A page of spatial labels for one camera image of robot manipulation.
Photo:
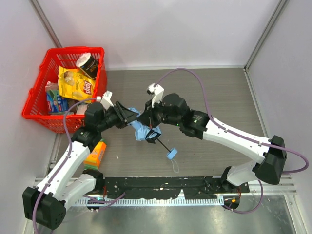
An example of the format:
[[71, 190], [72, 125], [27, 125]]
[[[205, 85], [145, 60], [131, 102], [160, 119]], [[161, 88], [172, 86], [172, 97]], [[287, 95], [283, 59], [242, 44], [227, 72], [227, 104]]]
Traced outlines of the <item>light blue folding umbrella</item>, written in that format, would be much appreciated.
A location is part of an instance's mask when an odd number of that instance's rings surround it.
[[150, 128], [148, 126], [143, 125], [138, 120], [132, 121], [129, 125], [135, 129], [136, 141], [146, 141], [151, 144], [156, 144], [156, 142], [158, 142], [161, 146], [163, 146], [167, 150], [166, 157], [171, 161], [173, 171], [177, 174], [179, 173], [179, 165], [177, 161], [174, 159], [178, 151], [176, 148], [169, 149], [159, 139], [159, 137], [162, 135], [162, 132], [159, 126], [155, 128]]

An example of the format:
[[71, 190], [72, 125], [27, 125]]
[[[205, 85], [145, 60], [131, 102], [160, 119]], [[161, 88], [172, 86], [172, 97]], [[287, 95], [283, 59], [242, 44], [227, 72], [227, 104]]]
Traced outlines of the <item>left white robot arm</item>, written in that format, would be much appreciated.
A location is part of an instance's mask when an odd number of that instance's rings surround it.
[[72, 136], [69, 145], [51, 172], [36, 187], [27, 187], [22, 194], [25, 217], [32, 221], [34, 232], [40, 224], [55, 230], [67, 210], [88, 192], [101, 190], [103, 174], [90, 171], [69, 184], [74, 172], [102, 139], [101, 133], [112, 127], [124, 128], [136, 120], [137, 113], [116, 102], [109, 108], [99, 102], [90, 103], [84, 125]]

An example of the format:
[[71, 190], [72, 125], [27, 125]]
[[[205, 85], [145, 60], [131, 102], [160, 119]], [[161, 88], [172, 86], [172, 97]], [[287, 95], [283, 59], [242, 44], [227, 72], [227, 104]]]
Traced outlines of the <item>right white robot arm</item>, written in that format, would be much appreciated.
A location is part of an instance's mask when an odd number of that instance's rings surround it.
[[161, 123], [178, 126], [189, 137], [212, 141], [249, 157], [250, 162], [229, 166], [223, 172], [220, 185], [227, 192], [257, 179], [271, 185], [280, 182], [287, 154], [279, 136], [269, 139], [233, 128], [205, 112], [190, 109], [185, 99], [175, 93], [166, 95], [159, 103], [146, 102], [138, 121], [150, 128]]

